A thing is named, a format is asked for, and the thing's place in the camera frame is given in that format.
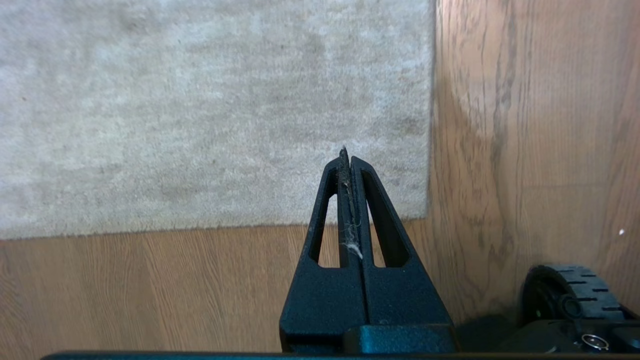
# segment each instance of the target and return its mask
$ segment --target area rug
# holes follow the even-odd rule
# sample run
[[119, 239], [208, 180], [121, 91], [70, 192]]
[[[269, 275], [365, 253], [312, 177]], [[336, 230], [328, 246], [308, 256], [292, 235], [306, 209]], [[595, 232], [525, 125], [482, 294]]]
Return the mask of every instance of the area rug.
[[435, 2], [0, 7], [0, 238], [308, 222], [345, 145], [426, 214]]

